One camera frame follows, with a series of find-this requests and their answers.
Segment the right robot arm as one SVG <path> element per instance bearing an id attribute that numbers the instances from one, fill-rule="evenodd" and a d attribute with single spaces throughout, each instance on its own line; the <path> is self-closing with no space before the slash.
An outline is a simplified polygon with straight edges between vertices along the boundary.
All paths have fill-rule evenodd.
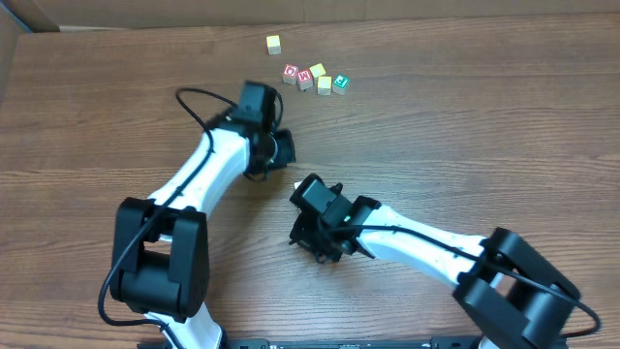
<path id="1" fill-rule="evenodd" d="M 298 208 L 290 238 L 320 263 L 359 252 L 401 263 L 443 282 L 482 332 L 481 348 L 563 348 L 580 293 L 518 234 L 460 235 L 399 214 L 341 184 L 310 174 L 290 197 Z"/>

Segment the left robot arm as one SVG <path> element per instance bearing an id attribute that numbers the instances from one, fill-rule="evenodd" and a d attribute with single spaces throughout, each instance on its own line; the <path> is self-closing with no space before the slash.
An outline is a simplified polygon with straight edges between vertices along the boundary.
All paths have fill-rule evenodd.
<path id="1" fill-rule="evenodd" d="M 209 281 L 207 221 L 241 175 L 254 182 L 295 161 L 292 133 L 280 126 L 281 94 L 246 81 L 237 102 L 197 121 L 201 141 L 184 165 L 146 199 L 126 198 L 115 217 L 111 266 L 98 296 L 114 327 L 153 325 L 162 348 L 220 349 L 225 330 L 204 302 Z"/>

